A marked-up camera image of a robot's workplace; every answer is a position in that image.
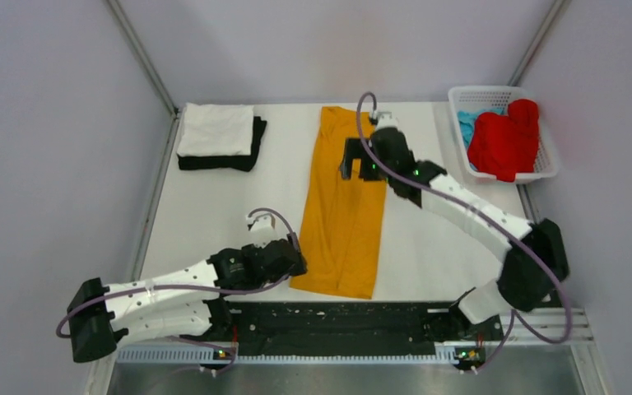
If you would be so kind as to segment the yellow t-shirt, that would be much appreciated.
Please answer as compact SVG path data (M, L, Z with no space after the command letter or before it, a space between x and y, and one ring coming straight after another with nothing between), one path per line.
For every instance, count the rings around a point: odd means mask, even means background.
M373 296L387 186L341 177L346 139L358 136L354 111L322 107L299 237L307 272L290 281L293 289L365 300Z

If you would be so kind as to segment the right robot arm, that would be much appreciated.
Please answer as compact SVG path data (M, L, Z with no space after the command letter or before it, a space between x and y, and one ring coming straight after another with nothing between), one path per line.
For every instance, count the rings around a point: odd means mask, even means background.
M569 275L560 227L531 222L489 204L430 160L416 160L396 128L370 138L348 137L339 170L350 179L360 161L359 179L384 181L400 198L433 212L482 244L501 263L499 276L463 293L448 310L452 333L471 339L483 322L511 309L533 311Z

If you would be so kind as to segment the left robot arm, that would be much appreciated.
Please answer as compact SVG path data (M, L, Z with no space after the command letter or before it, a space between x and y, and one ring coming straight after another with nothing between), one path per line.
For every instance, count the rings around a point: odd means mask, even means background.
M270 290L305 274L307 263L294 240L222 249L208 259L144 281L84 281L56 334L71 344L72 359L88 363L118 348L186 335L226 337L233 319L226 297Z

